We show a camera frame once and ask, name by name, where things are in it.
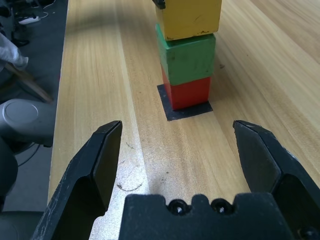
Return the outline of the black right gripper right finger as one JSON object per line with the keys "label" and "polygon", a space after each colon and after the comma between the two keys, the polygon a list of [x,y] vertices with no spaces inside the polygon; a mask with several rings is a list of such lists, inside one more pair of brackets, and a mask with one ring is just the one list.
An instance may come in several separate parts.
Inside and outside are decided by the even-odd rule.
{"label": "black right gripper right finger", "polygon": [[275,135],[244,120],[233,122],[242,171],[252,192],[270,193],[293,236],[320,238],[320,189]]}

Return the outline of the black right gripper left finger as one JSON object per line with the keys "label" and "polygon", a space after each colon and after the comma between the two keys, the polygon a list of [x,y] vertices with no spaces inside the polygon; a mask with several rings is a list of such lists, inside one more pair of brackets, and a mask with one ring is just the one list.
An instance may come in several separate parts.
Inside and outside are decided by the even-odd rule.
{"label": "black right gripper left finger", "polygon": [[123,124],[100,126],[69,162],[33,240],[87,240],[103,216],[116,180]]}

